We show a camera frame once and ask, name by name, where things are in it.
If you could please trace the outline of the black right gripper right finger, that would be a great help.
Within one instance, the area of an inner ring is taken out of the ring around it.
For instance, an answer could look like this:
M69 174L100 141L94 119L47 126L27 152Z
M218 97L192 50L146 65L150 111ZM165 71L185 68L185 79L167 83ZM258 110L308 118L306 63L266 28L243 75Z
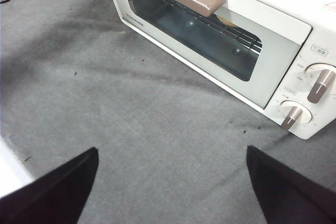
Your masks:
M267 223L335 223L335 192L252 145L246 163Z

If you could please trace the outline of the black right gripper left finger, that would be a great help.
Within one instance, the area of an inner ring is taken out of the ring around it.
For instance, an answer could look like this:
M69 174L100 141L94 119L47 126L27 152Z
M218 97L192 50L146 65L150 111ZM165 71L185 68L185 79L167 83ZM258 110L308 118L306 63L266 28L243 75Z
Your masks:
M92 147L1 198L1 223L77 223L99 165Z

